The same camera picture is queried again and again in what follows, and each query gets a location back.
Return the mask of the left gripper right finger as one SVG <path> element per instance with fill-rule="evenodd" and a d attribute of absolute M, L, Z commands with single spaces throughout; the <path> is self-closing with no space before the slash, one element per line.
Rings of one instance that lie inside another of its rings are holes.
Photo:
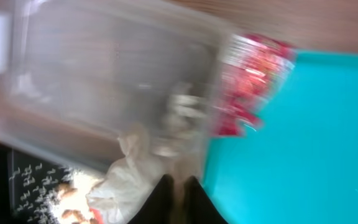
<path fill-rule="evenodd" d="M 217 211 L 195 176 L 189 177 L 184 187 L 183 208 L 187 224 L 228 224 Z"/>

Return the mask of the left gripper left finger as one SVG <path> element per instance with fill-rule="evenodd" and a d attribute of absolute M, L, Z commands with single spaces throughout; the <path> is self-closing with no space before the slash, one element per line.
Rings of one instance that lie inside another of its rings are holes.
<path fill-rule="evenodd" d="M 173 206 L 173 184 L 171 175 L 165 174 L 137 214 L 128 224 L 169 224 Z"/>

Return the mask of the white napkin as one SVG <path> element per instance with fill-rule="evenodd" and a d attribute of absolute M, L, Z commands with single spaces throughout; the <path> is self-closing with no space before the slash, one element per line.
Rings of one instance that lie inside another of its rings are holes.
<path fill-rule="evenodd" d="M 174 136 L 186 135 L 197 130 L 198 121 L 205 117 L 204 98 L 191 95 L 191 83 L 177 83 L 167 101 L 167 112 L 163 117 L 164 128 Z"/>
<path fill-rule="evenodd" d="M 128 223 L 162 176 L 172 176 L 176 159 L 169 153 L 157 153 L 148 130 L 141 124 L 131 126 L 118 140 L 125 157 L 113 162 L 104 179 L 86 196 L 103 223 L 110 224 Z"/>

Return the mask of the red snack wrapper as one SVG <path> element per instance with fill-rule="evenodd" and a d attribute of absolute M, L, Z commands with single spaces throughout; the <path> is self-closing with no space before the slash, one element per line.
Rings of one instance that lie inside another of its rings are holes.
<path fill-rule="evenodd" d="M 216 136 L 245 136 L 263 125 L 257 113 L 293 70 L 290 44 L 257 34 L 233 35 L 223 58 L 221 97 L 216 103 Z"/>

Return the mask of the pile of food scraps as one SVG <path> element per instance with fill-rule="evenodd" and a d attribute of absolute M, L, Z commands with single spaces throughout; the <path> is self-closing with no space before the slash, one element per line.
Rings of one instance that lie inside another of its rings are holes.
<path fill-rule="evenodd" d="M 22 223 L 102 223 L 86 195 L 101 178 L 46 162 L 14 166 L 9 174 L 12 215 Z"/>

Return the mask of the teal serving tray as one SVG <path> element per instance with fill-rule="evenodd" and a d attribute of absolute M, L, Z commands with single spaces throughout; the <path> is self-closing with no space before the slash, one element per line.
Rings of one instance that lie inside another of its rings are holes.
<path fill-rule="evenodd" d="M 243 138 L 211 141 L 203 187 L 229 223 L 358 223 L 358 55 L 302 51 Z"/>

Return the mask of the clear plastic bin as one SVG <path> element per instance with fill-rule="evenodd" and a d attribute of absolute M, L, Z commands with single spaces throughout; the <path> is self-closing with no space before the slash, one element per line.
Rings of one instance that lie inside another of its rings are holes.
<path fill-rule="evenodd" d="M 156 138 L 182 84 L 210 100 L 233 27 L 164 1 L 9 1 L 0 141 L 106 172 L 134 123 Z"/>

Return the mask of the black plastic tray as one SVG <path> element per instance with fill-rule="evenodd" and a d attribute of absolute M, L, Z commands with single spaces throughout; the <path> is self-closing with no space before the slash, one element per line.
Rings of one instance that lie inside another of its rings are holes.
<path fill-rule="evenodd" d="M 71 168 L 0 144 L 0 223 L 57 223 L 50 211 Z"/>

